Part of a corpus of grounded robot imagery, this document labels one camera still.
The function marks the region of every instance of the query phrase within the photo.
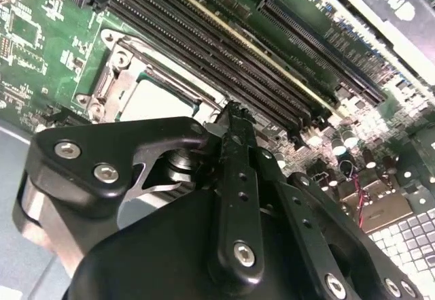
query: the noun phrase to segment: green circuit board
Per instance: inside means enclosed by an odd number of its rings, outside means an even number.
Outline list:
[[[217,0],[225,6],[225,0]],[[356,36],[339,27],[319,0],[284,0],[319,33],[335,42],[354,63],[385,76],[383,61],[369,56],[369,49]],[[234,0],[230,11],[271,42],[283,45],[286,60],[316,83],[333,90],[336,78],[256,11],[259,0]],[[107,56],[99,38],[102,28],[129,31],[107,12],[96,15],[79,9],[70,0],[13,0],[0,7],[1,84],[0,117],[34,131],[33,117],[47,103],[59,103],[82,112],[76,93],[88,93]]]
[[[28,132],[47,105],[82,113],[74,95],[89,92],[107,56],[100,30],[132,31],[69,0],[15,0],[0,12],[0,118]]]
[[[276,50],[284,55],[285,61],[303,76],[311,77],[330,90],[338,84],[334,75],[257,11],[261,0],[203,1],[209,9],[216,5],[224,9],[215,10],[215,14],[227,22],[232,21],[236,28],[250,27],[257,35],[267,38],[277,46]],[[389,143],[406,135],[403,128],[431,122],[421,111],[425,99],[398,101],[394,90],[388,90],[388,80],[395,71],[349,27],[343,26],[328,4],[321,0],[282,1],[341,50],[343,56],[385,87],[388,94],[385,103],[377,109],[365,107],[353,117],[360,121],[356,131],[362,142],[372,145],[371,148],[382,147],[383,151]],[[60,104],[87,115],[76,102],[75,95],[92,91],[109,56],[109,50],[100,38],[101,29],[139,35],[109,12],[95,14],[90,8],[78,8],[70,0],[1,0],[0,3],[0,118],[30,133],[38,131],[38,118],[47,105]],[[411,111],[416,112],[412,117],[409,116]],[[426,108],[426,112],[431,112],[430,108]],[[364,121],[366,118],[374,124]],[[289,159],[288,171],[303,168],[320,156],[326,160],[332,158],[328,147],[313,148],[309,153],[296,152],[282,127],[275,126],[261,114],[256,114],[256,119],[257,128],[269,138],[262,146],[284,153]]]

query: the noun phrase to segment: black metal bracket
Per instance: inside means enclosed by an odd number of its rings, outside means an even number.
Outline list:
[[[130,247],[129,242],[136,241],[129,240],[150,232],[149,227],[142,229],[141,221],[125,233],[118,232],[116,214],[121,202],[176,185],[168,179],[172,173],[163,174],[168,172],[166,160],[172,172],[176,166],[181,169],[176,172],[181,180],[190,181],[190,168],[201,171],[193,162],[185,161],[188,152],[195,152],[217,163],[211,171],[199,174],[203,189],[187,196],[200,206],[201,201],[206,206],[213,204],[213,217],[207,218],[210,211],[201,208],[206,223],[197,223],[202,231],[199,234],[208,234],[209,239],[190,240],[183,235],[169,238],[171,241],[163,245],[154,239],[146,242],[177,254],[180,250],[176,242],[194,247],[191,257],[176,266],[181,269],[191,265],[186,269],[186,281],[197,285],[195,279],[207,276],[207,281],[198,283],[203,286],[213,281],[222,296],[217,297],[209,285],[206,290],[197,290],[201,299],[264,299],[265,288],[275,287],[286,292],[291,288],[289,294],[296,291],[303,299],[395,299],[398,295],[422,299],[407,276],[314,181],[303,173],[284,177],[274,156],[257,147],[254,120],[239,104],[229,103],[216,123],[227,130],[222,140],[189,118],[48,129],[36,135],[14,208],[17,227],[33,242],[57,253],[71,275],[80,262],[79,273],[93,271],[99,262],[95,259],[113,256],[113,250],[106,252],[107,247],[114,244],[118,256],[120,244]],[[135,171],[138,165],[143,167],[140,172]],[[101,171],[102,166],[110,169]],[[192,224],[188,216],[194,221],[195,213],[178,214],[180,205],[175,203],[163,207],[153,222],[167,222],[171,215]],[[161,228],[167,234],[174,232],[171,224]],[[210,248],[207,260],[199,254],[204,247]],[[271,249],[279,251],[278,260]],[[160,267],[158,261],[153,263]],[[267,263],[276,271],[271,271]],[[138,263],[134,268],[149,271],[155,266],[145,268]],[[171,272],[170,267],[159,269]],[[288,279],[284,284],[280,282],[283,276]],[[99,280],[106,285],[105,278]],[[415,297],[404,285],[414,290]],[[285,298],[284,294],[275,296]]]
[[[223,136],[216,192],[211,277],[225,293],[245,295],[261,282],[264,251],[257,174],[250,166],[256,146],[253,118],[239,105],[228,104],[217,123],[228,127]]]

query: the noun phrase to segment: motherboard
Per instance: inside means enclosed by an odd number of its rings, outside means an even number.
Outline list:
[[[321,160],[346,180],[344,133],[352,169],[363,150],[380,163],[435,122],[435,98],[374,27],[333,3],[0,0],[0,118],[29,133],[171,116],[212,124],[235,100],[285,175]]]

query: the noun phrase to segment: screw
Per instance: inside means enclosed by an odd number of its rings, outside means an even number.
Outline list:
[[[328,285],[328,288],[337,299],[343,300],[346,298],[346,289],[335,276],[327,274],[325,281],[326,285]]]
[[[124,52],[117,52],[116,54],[113,55],[112,63],[116,67],[119,67],[120,69],[124,69],[130,63],[130,60],[128,59],[127,54],[125,54]]]
[[[304,184],[305,186],[309,186],[310,185],[310,180],[308,180],[306,177],[302,176],[300,177],[300,181],[302,182],[302,184]]]
[[[406,283],[405,281],[401,281],[401,284],[403,286],[403,288],[405,289],[405,291],[412,297],[412,298],[417,298],[417,295],[415,294],[415,291],[413,288],[411,288],[411,286]]]
[[[101,164],[95,167],[94,176],[104,183],[114,183],[120,177],[118,171],[108,164]]]
[[[234,245],[234,255],[236,259],[245,267],[252,267],[256,261],[256,257],[254,255],[254,251],[241,242],[237,242]]]
[[[76,159],[82,153],[79,146],[67,141],[55,145],[54,152],[63,159]]]
[[[77,96],[77,100],[79,101],[79,103],[81,103],[81,104],[86,104],[86,97],[85,96],[83,96],[83,95],[78,95]]]
[[[265,149],[263,149],[262,153],[263,153],[263,156],[266,157],[267,159],[271,159],[273,157],[272,154]]]
[[[400,293],[399,288],[397,285],[394,284],[393,281],[391,281],[389,278],[385,279],[385,284],[387,285],[387,290],[396,298],[400,298],[402,296],[402,293]]]

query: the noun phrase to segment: wire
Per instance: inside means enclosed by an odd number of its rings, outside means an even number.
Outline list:
[[[340,171],[341,171],[341,165],[342,165],[343,163],[349,163],[350,165],[352,165],[351,173],[349,173],[349,176],[346,177],[348,180],[352,180],[352,179],[353,179],[353,174],[354,174],[355,171],[357,170],[357,167],[356,167],[356,166],[355,166],[351,161],[349,161],[349,160],[347,160],[347,159],[343,159],[343,160],[338,164],[338,169],[339,169]]]

